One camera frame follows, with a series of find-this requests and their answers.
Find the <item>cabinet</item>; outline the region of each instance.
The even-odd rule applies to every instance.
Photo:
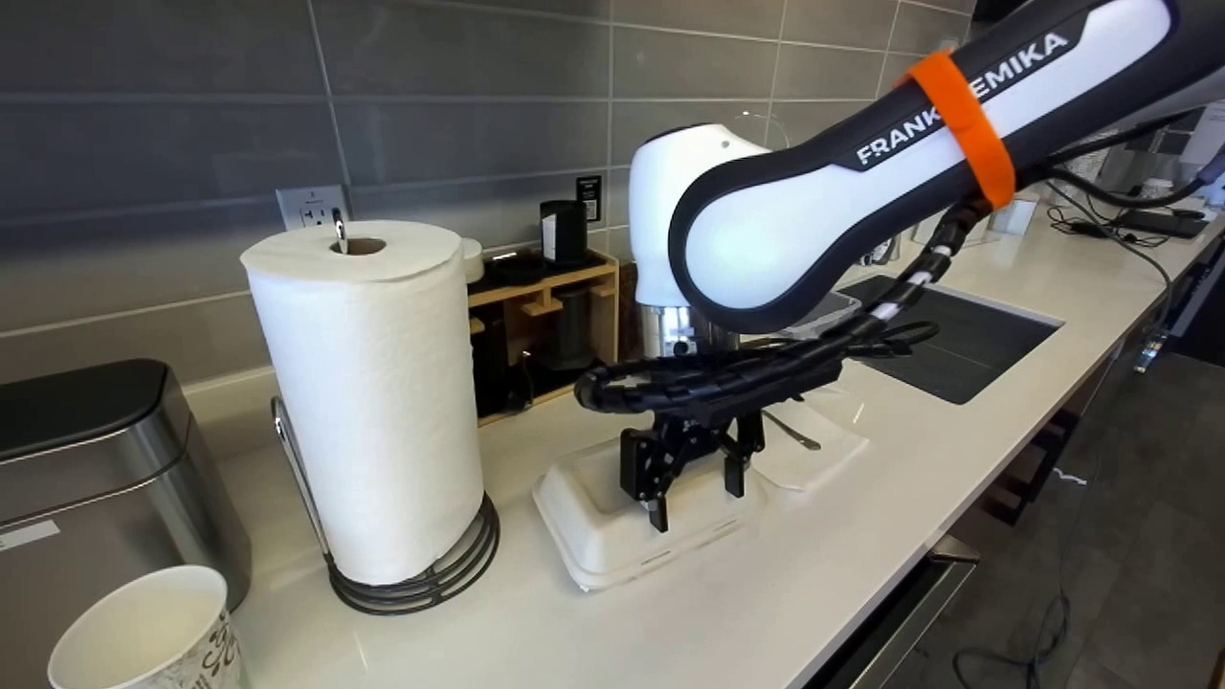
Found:
[[[467,296],[477,411],[523,411],[592,362],[621,362],[621,263],[543,274],[532,285],[475,285]]]

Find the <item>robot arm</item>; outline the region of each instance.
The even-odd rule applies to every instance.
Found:
[[[1222,0],[1028,0],[952,55],[1025,188],[1081,137],[1146,111],[1161,118],[1225,95]],[[630,244],[643,305],[694,305],[731,332],[808,317],[851,263],[943,211],[894,288],[820,341],[592,367],[579,404],[656,414],[623,434],[621,488],[667,527],[662,494],[722,448],[727,494],[764,446],[762,405],[839,379],[854,345],[939,285],[990,215],[959,137],[919,86],[898,86],[820,137],[764,155],[722,127],[648,143],[630,165]]]

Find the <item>stainless steel appliance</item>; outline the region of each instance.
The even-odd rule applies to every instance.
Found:
[[[0,388],[0,687],[46,687],[53,641],[108,589],[208,562],[247,589],[247,536],[166,363]]]

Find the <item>paper towel roll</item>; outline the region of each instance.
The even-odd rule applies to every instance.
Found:
[[[241,253],[305,482],[344,580],[421,575],[483,501],[460,237],[353,224]]]

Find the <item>metal handle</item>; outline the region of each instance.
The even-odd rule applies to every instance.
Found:
[[[295,482],[297,482],[297,494],[301,494],[301,511],[305,511],[305,521],[311,521],[311,527],[312,527],[312,539],[316,539],[316,548],[329,554],[334,548],[329,548],[329,536],[325,536],[325,527],[320,527],[320,516],[316,516],[316,504],[312,504],[312,494],[311,494],[311,482],[305,482],[305,469],[301,469],[295,422],[290,422],[290,411],[282,411],[279,400],[272,400],[272,434],[275,434],[275,441],[279,441],[282,459],[288,459],[290,471],[295,471]]]

